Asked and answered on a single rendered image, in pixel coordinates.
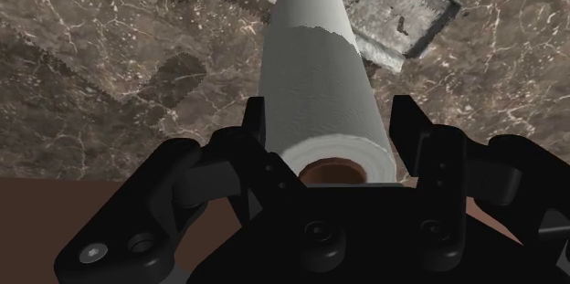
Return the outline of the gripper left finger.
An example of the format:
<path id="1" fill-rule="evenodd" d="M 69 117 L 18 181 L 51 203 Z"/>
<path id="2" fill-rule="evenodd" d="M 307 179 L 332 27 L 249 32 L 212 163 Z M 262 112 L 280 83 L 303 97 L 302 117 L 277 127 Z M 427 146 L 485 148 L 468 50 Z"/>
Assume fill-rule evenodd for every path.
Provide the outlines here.
<path id="1" fill-rule="evenodd" d="M 160 284 L 174 268 L 186 230 L 212 200 L 229 198 L 240 222 L 260 208 L 280 209 L 306 191 L 265 149 L 265 102 L 248 99 L 239 126 L 206 146 L 187 138 L 161 143 L 58 253 L 59 284 Z"/>

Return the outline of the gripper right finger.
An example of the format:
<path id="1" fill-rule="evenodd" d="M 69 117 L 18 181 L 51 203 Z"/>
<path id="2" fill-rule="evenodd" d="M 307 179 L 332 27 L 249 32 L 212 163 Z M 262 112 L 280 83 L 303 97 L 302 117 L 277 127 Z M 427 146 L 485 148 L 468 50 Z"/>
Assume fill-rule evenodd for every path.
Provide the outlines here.
<path id="1" fill-rule="evenodd" d="M 417 178 L 419 264 L 477 274 L 561 275 L 570 242 L 570 164 L 514 134 L 481 144 L 435 124 L 409 95 L 393 98 L 389 136 Z"/>

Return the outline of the white paper towel roll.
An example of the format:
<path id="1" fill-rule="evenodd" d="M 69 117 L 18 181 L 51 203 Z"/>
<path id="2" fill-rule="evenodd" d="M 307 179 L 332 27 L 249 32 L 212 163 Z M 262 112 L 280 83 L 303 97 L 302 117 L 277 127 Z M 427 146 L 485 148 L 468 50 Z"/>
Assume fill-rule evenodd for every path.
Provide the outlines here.
<path id="1" fill-rule="evenodd" d="M 396 181 L 343 0 L 277 0 L 264 35 L 259 95 L 267 150 L 304 181 Z"/>

